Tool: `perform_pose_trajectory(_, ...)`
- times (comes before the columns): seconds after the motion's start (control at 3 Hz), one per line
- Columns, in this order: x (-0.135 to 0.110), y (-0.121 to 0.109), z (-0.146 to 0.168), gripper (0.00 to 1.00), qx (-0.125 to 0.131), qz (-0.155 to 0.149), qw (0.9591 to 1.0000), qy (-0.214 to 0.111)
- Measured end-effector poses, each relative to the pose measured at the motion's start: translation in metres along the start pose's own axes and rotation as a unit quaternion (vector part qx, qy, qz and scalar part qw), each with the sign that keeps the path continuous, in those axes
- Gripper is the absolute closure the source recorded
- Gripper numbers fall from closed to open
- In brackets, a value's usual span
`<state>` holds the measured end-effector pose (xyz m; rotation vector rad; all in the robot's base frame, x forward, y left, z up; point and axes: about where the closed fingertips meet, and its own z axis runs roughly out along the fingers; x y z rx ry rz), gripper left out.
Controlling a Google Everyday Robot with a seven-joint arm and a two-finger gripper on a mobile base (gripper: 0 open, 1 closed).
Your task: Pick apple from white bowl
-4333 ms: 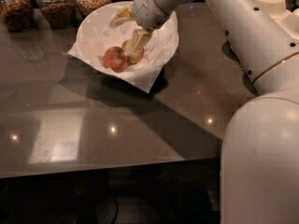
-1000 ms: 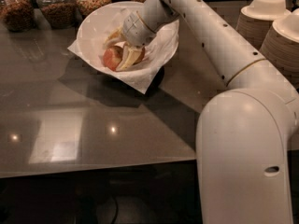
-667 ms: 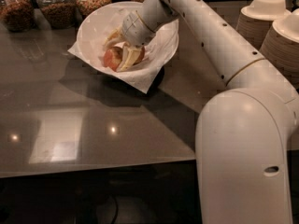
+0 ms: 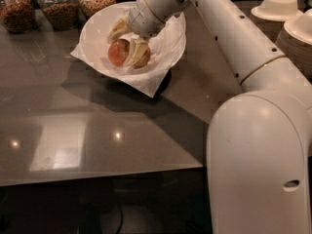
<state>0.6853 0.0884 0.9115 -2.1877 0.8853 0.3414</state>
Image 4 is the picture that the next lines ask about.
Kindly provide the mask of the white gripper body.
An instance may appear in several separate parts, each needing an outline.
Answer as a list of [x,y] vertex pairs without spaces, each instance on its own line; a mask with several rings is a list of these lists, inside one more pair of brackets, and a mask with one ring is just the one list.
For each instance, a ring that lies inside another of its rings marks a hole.
[[145,0],[135,1],[128,11],[128,24],[134,34],[146,39],[156,37],[165,26]]

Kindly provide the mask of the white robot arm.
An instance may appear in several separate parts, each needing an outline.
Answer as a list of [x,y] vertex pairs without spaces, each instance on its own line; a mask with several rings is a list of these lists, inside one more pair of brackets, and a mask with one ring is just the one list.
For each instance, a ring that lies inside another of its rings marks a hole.
[[312,86],[231,0],[137,0],[108,34],[156,36],[193,5],[243,92],[209,125],[214,234],[312,234],[308,158]]

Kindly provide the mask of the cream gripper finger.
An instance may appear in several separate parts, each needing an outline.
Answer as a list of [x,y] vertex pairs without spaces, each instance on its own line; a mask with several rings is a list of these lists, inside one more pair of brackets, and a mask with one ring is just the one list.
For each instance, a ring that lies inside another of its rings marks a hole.
[[119,39],[121,36],[131,33],[128,17],[122,16],[117,19],[115,24],[110,28],[107,34],[107,42],[112,43],[113,41]]
[[127,66],[134,66],[149,48],[148,41],[143,38],[132,38],[130,41],[129,55],[125,60]]

